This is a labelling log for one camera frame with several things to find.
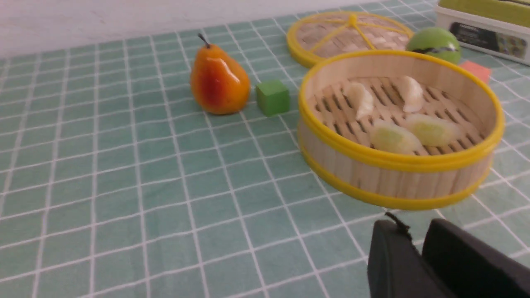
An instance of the bamboo steamer lid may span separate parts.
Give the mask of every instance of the bamboo steamer lid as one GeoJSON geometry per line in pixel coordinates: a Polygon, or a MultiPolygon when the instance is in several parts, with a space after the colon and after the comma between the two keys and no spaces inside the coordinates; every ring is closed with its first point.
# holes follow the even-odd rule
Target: bamboo steamer lid
{"type": "Polygon", "coordinates": [[[346,52],[404,50],[413,34],[387,17],[337,11],[310,15],[293,24],[287,33],[287,46],[297,62],[312,67],[346,52]]]}

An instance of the wooden block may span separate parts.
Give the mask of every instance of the wooden block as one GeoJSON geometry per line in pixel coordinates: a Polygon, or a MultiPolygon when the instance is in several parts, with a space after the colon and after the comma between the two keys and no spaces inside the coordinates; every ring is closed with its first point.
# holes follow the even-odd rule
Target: wooden block
{"type": "Polygon", "coordinates": [[[476,77],[478,77],[480,80],[482,80],[486,84],[489,84],[491,69],[484,67],[482,65],[479,65],[477,63],[471,62],[471,61],[466,61],[460,64],[460,67],[471,72],[472,74],[474,74],[476,77]]]}
{"type": "Polygon", "coordinates": [[[262,82],[256,85],[258,107],[267,116],[289,111],[289,90],[280,80],[262,82]]]}

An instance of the white wall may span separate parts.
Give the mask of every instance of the white wall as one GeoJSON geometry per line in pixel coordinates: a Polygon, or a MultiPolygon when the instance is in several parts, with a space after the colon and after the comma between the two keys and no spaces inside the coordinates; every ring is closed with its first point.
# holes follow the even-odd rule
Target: white wall
{"type": "Polygon", "coordinates": [[[0,57],[370,0],[0,0],[0,57]]]}

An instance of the dumpling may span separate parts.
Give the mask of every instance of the dumpling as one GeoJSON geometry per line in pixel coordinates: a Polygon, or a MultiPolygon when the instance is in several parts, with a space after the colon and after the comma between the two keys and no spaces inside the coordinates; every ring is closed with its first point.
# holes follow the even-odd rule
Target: dumpling
{"type": "Polygon", "coordinates": [[[403,112],[415,113],[423,107],[425,99],[423,98],[423,89],[421,85],[409,76],[402,76],[395,82],[397,91],[405,102],[403,112]]]}
{"type": "Polygon", "coordinates": [[[415,135],[393,122],[375,120],[369,135],[371,143],[377,150],[414,154],[414,151],[421,149],[421,142],[415,135]]]}
{"type": "Polygon", "coordinates": [[[404,125],[425,146],[441,147],[460,138],[460,129],[450,121],[423,114],[412,114],[404,125]]]}
{"type": "Polygon", "coordinates": [[[346,87],[344,93],[357,111],[356,120],[372,114],[374,111],[374,98],[363,84],[352,82],[346,87]]]}

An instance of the green cube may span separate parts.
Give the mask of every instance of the green cube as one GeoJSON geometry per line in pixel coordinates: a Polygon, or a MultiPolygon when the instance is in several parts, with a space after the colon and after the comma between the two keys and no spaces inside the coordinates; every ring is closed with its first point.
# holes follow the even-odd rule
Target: green cube
{"type": "Polygon", "coordinates": [[[280,80],[262,82],[256,85],[258,107],[267,116],[289,111],[289,90],[280,80]]]}

